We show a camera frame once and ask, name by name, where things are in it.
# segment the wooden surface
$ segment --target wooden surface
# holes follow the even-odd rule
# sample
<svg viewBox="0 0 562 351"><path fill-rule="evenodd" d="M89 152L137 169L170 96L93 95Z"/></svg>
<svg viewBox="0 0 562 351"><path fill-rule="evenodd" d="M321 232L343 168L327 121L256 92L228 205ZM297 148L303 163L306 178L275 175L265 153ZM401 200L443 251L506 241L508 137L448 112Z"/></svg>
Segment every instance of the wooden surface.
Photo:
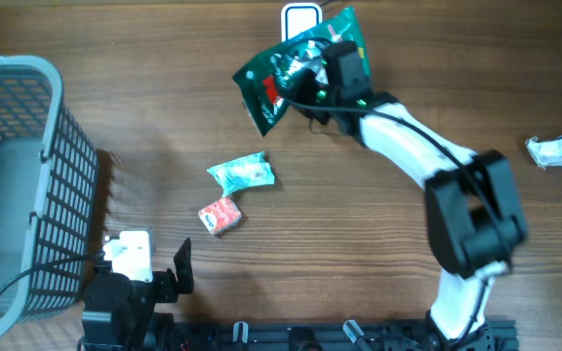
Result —
<svg viewBox="0 0 562 351"><path fill-rule="evenodd" d="M562 350L562 169L524 149L562 134L562 2L354 4L379 89L449 140L509 158L531 234L486 312L517 321L522 350ZM102 150L95 238L101 225L152 226L156 269L192 239L195 294L157 310L228 323L422 318L439 267L420 189L349 138L313 136L296 112L262 139L242 107L230 77L279 40L280 10L0 9L0 54L52 61ZM245 219L212 238L196 215L221 195L206 169L261 150L277 184L237 195ZM14 327L0 350L72 350L82 308Z"/></svg>

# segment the plastic basket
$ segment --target plastic basket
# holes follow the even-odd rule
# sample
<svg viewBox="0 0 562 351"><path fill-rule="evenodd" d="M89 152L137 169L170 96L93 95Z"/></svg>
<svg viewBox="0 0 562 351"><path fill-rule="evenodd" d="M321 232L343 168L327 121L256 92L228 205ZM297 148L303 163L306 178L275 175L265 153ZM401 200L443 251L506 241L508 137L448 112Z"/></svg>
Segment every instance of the plastic basket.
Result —
<svg viewBox="0 0 562 351"><path fill-rule="evenodd" d="M62 100L58 71L37 57L0 57L0 288L34 264L84 254L97 153ZM0 335L79 297L84 262L49 268L0 298Z"/></svg>

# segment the light blue wrapper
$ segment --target light blue wrapper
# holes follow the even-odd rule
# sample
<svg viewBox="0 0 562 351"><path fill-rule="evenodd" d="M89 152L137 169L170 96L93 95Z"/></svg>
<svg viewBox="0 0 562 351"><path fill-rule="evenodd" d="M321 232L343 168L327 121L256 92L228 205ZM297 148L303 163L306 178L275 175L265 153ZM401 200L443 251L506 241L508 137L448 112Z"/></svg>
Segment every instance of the light blue wrapper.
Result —
<svg viewBox="0 0 562 351"><path fill-rule="evenodd" d="M243 156L207 170L222 187L222 197L249 187L274 184L274 174L270 164L263 160L264 154L262 151Z"/></svg>

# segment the black metal base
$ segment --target black metal base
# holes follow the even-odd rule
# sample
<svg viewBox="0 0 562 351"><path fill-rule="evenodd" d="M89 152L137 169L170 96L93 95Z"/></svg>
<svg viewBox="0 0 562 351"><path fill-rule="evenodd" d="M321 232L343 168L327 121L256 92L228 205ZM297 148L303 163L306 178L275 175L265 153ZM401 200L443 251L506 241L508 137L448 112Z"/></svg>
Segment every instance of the black metal base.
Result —
<svg viewBox="0 0 562 351"><path fill-rule="evenodd" d="M431 338L424 320L388 321L382 324L359 324L365 344L372 351L442 350L438 338ZM341 328L341 324L249 325L247 340L242 332L234 342L234 326L177 323L170 350L179 351L358 351ZM513 321L487 321L470 335L464 351L519 350L517 329Z"/></svg>

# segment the teal packet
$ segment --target teal packet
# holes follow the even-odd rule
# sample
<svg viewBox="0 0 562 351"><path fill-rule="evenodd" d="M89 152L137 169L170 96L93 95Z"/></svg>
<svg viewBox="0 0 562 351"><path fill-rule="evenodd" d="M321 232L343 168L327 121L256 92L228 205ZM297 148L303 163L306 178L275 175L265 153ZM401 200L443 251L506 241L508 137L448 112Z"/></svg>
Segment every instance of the teal packet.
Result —
<svg viewBox="0 0 562 351"><path fill-rule="evenodd" d="M334 18L257 54L235 72L233 81L240 87L244 105L262 137L279 122L288 109L288 103L279 96L275 82L284 90L291 90L300 82L307 69L324 73L324 64L317 59L321 56L324 45L321 39L333 43L354 41L364 70L370 76L365 40L352 7L347 7Z"/></svg>
<svg viewBox="0 0 562 351"><path fill-rule="evenodd" d="M207 170L222 187L222 197L249 187L274 184L274 174L270 164L263 160L264 154L262 151L243 156Z"/></svg>

